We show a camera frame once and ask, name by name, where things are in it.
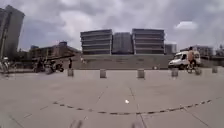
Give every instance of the bicycle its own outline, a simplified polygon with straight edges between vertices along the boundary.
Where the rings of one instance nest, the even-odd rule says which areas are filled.
[[[193,62],[193,63],[191,63],[191,64],[188,64],[186,70],[187,70],[187,72],[188,72],[189,74],[191,74],[191,73],[193,72],[193,70],[195,71],[195,68],[196,68],[196,67],[197,67],[197,66],[196,66],[196,63]]]
[[[9,65],[7,62],[0,62],[0,69],[2,69],[2,74],[3,75],[8,75],[9,74]]]

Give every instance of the cyclist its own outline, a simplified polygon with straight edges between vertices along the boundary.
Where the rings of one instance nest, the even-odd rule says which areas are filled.
[[[9,62],[8,62],[8,57],[4,57],[2,62],[0,62],[0,67],[3,70],[3,73],[9,73]]]
[[[196,66],[196,61],[194,59],[194,51],[193,51],[193,47],[190,47],[189,48],[189,51],[188,51],[188,61],[189,61],[189,64],[192,65],[192,66]]]

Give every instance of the stone bollard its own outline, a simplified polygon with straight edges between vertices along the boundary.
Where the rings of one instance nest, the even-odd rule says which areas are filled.
[[[201,74],[202,74],[202,70],[201,70],[201,68],[196,67],[196,68],[195,68],[195,75],[199,76],[199,75],[201,75]]]
[[[138,69],[138,78],[145,79],[144,69]]]
[[[69,77],[74,77],[74,70],[73,69],[68,69],[68,76]]]
[[[212,67],[212,73],[218,73],[218,68],[217,66]]]
[[[53,73],[53,71],[51,70],[51,68],[45,68],[45,73],[46,73],[47,75],[50,75],[50,74]]]
[[[171,70],[171,76],[172,77],[178,77],[178,68],[173,68]]]
[[[100,78],[107,78],[105,69],[100,69]]]

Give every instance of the person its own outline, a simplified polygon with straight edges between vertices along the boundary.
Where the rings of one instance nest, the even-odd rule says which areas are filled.
[[[8,57],[4,57],[2,62],[0,62],[0,68],[3,70],[3,73],[9,73],[9,62]]]
[[[189,61],[189,64],[194,64],[193,66],[196,65],[196,61],[194,59],[194,51],[193,51],[193,47],[190,47],[189,48],[189,51],[188,51],[188,61]]]
[[[72,68],[72,59],[69,58],[69,65],[68,65],[68,68],[71,69]]]

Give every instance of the office building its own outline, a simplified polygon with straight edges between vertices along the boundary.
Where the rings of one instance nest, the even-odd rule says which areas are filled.
[[[113,35],[112,54],[134,54],[134,46],[130,33],[123,32]]]
[[[68,46],[67,42],[65,41],[50,47],[39,48],[38,46],[31,46],[28,53],[28,56],[31,59],[37,59],[37,58],[55,59],[60,57],[70,57],[76,55],[80,56],[81,51]]]
[[[202,45],[194,45],[191,47],[193,47],[193,50],[197,50],[200,53],[201,57],[209,57],[213,55],[212,47],[202,46]],[[188,51],[188,50],[189,50],[189,47],[181,49],[180,51]]]
[[[175,54],[177,52],[177,45],[176,44],[164,44],[164,53],[169,54]]]
[[[81,32],[80,36],[84,55],[111,54],[111,29]]]
[[[1,57],[12,59],[16,55],[24,16],[10,5],[0,10]]]
[[[133,29],[115,33],[112,30],[81,32],[84,55],[94,54],[164,54],[164,30]]]
[[[133,29],[135,54],[164,54],[164,30]]]

